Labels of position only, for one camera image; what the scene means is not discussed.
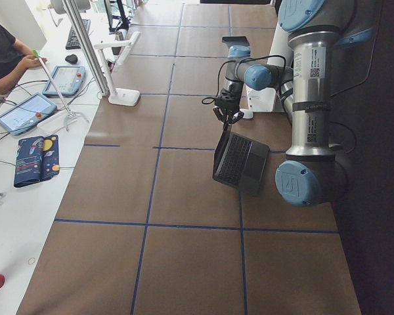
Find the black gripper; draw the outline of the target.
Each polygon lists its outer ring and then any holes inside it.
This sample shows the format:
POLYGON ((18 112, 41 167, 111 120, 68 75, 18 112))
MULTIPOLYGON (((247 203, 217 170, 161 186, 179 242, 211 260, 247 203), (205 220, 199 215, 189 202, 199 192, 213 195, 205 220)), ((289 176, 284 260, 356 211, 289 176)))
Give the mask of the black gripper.
POLYGON ((213 112, 216 118, 222 123, 225 123, 224 113, 227 113, 227 125, 233 125, 244 117, 244 112, 240 111, 240 94, 230 91, 221 91, 219 96, 215 99, 215 106, 213 112))

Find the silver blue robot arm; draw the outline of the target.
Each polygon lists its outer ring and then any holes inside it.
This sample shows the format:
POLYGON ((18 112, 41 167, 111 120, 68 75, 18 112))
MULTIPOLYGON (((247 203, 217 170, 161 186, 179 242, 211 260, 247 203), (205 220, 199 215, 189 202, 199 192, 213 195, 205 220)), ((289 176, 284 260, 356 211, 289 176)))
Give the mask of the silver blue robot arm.
POLYGON ((268 56, 254 58, 244 36, 224 37, 225 74, 213 98, 223 124, 213 178, 257 195, 269 148, 231 131, 245 113, 242 90, 273 88, 292 125, 286 159, 275 173, 279 194, 298 207, 334 201, 348 190, 351 165, 343 146, 329 140, 331 97, 366 71, 372 51, 377 2, 283 1, 268 56))

